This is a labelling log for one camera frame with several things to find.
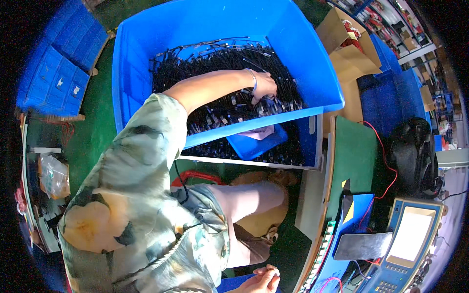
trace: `red handle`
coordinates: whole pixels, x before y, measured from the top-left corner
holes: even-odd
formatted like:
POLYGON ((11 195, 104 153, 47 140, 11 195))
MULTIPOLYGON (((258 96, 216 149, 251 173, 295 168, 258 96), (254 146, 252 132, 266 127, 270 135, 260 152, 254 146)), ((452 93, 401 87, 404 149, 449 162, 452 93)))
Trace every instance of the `red handle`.
POLYGON ((179 187, 182 186, 181 180, 186 183, 187 179, 189 178, 199 178, 199 179, 205 179, 209 180, 212 182, 217 183, 218 185, 226 185, 223 183, 220 179, 220 177, 215 176, 215 175, 209 175, 205 174, 202 172, 194 171, 194 170, 187 170, 181 173, 181 179, 176 178, 172 183, 171 186, 179 187))

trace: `black bag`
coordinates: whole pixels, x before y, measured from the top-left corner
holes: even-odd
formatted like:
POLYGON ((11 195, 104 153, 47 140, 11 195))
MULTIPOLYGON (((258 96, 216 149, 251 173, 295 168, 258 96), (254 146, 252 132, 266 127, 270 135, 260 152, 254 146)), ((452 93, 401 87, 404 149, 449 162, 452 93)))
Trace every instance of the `black bag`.
POLYGON ((411 118, 394 129, 391 139, 388 162, 398 172, 394 185, 399 195, 435 198, 443 181, 438 176, 435 142, 428 122, 411 118))

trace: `keypad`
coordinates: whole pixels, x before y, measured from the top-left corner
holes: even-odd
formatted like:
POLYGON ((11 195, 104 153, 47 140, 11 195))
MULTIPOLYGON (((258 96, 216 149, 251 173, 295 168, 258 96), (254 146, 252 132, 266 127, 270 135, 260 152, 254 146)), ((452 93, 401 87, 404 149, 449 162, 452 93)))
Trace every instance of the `keypad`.
POLYGON ((395 292, 396 288, 397 288, 397 285, 387 283, 385 281, 381 281, 379 283, 379 286, 375 288, 375 291, 379 293, 392 293, 392 292, 395 292))
POLYGON ((394 270, 394 271, 396 271, 396 272, 398 272, 398 273, 402 273, 402 274, 407 274, 407 273, 408 273, 408 270, 405 270, 405 269, 403 269, 403 268, 399 268, 399 267, 394 266, 394 265, 389 265, 389 264, 387 264, 387 265, 386 265, 386 268, 387 268, 387 269, 390 269, 390 270, 394 270))

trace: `display screen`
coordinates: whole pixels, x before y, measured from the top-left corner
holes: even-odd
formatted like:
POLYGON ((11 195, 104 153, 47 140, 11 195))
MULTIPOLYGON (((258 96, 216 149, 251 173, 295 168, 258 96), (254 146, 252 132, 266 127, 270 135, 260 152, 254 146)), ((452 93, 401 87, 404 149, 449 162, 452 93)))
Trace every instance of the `display screen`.
POLYGON ((388 258, 394 256, 414 262, 425 243, 435 214, 434 210, 406 207, 388 258))

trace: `smartphone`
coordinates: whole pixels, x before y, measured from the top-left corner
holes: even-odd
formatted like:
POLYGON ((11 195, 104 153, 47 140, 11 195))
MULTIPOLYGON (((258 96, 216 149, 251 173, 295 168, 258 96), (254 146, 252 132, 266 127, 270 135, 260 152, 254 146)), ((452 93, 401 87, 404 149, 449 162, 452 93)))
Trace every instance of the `smartphone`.
POLYGON ((359 261, 386 255, 393 232, 374 234, 344 234, 334 254, 337 261, 359 261))

